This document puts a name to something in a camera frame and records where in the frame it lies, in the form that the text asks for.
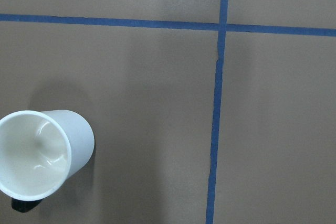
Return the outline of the white ceramic mug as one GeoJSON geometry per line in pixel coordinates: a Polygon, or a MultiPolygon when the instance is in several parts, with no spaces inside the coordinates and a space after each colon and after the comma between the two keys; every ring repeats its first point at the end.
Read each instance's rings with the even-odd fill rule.
{"type": "Polygon", "coordinates": [[[1,191],[35,201],[56,192],[94,150],[87,120],[69,110],[11,113],[1,119],[1,191]]]}

